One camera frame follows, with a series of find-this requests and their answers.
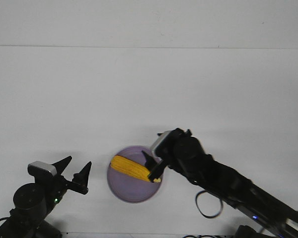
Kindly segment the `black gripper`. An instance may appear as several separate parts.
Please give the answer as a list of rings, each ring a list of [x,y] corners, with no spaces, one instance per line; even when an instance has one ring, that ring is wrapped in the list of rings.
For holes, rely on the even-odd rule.
[[[39,177],[39,184],[43,186],[48,198],[61,198],[68,191],[74,191],[83,195],[88,193],[88,180],[92,162],[88,162],[79,173],[74,174],[72,181],[65,179],[61,174],[72,160],[67,156],[52,164],[56,168],[57,175],[54,177]]]
[[[142,154],[146,160],[145,167],[149,170],[150,180],[159,178],[166,167],[188,178],[192,161],[196,159],[196,138],[192,137],[190,130],[176,128],[172,133],[172,141],[159,152],[159,162],[155,160],[157,157],[144,150]]]

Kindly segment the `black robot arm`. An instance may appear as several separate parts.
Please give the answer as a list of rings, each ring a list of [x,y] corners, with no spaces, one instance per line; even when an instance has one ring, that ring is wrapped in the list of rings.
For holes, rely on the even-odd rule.
[[[72,160],[68,156],[53,164],[35,161],[27,166],[28,173],[34,177],[33,183],[21,186],[13,196],[14,208],[9,216],[1,218],[0,238],[61,238],[59,229],[45,219],[60,203],[68,190],[86,195],[91,162],[71,181],[63,171]]]
[[[169,167],[239,210],[277,238],[298,238],[298,211],[256,186],[235,169],[214,160],[190,130],[180,128],[158,134],[143,152],[149,180],[160,178]]]

